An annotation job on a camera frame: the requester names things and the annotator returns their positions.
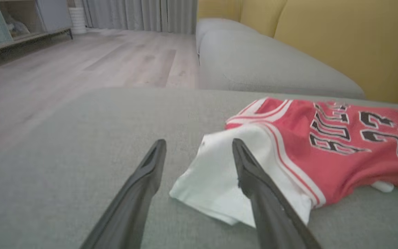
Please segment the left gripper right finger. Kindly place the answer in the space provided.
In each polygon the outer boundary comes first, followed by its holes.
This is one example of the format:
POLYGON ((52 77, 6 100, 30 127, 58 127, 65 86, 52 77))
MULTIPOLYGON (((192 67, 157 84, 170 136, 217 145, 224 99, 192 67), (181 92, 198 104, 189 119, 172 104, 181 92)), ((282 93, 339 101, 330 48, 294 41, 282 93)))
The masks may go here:
POLYGON ((262 249, 320 249, 321 245, 241 139, 232 151, 238 187, 251 202, 262 249))

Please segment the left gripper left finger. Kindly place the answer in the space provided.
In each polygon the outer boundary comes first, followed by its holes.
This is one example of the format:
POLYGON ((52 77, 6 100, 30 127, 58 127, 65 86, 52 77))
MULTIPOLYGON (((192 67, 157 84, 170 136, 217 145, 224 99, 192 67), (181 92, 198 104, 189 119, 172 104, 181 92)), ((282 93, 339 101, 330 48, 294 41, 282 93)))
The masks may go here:
POLYGON ((159 190, 167 143, 151 146, 81 245, 82 249, 139 249, 153 196, 159 190))

